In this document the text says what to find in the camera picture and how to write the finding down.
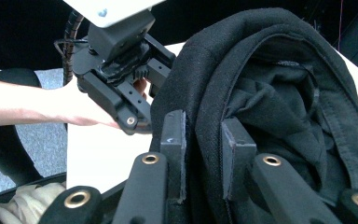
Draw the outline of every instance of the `human hand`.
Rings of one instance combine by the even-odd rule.
[[[146,81],[138,80],[134,88],[145,97]],[[86,93],[81,92],[77,87],[77,79],[74,79],[66,86],[53,90],[55,104],[52,108],[56,111],[56,119],[60,122],[75,125],[87,126],[104,124],[119,128],[113,118],[100,106],[92,101]]]

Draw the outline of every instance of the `gray floor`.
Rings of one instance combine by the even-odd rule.
[[[36,71],[36,74],[45,89],[56,89],[62,85],[62,69]],[[42,176],[66,171],[67,137],[63,124],[18,125],[17,131]],[[14,183],[0,173],[0,192],[13,187]]]

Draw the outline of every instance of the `human arm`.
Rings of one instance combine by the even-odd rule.
[[[136,83],[135,88],[143,92],[145,85],[142,80]],[[65,87],[55,90],[0,82],[0,126],[43,122],[101,123],[118,127],[112,117],[77,89],[75,78]]]

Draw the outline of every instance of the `beige fabric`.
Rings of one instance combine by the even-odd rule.
[[[64,190],[65,183],[19,187],[10,202],[0,203],[0,220],[4,224],[36,224]]]

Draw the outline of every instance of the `white table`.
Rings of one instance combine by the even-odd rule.
[[[182,46],[167,48],[177,54]],[[358,67],[344,60],[358,92]],[[68,125],[67,187],[92,186],[104,193],[128,178],[133,160],[148,151],[150,141],[151,135],[127,136],[104,125]]]

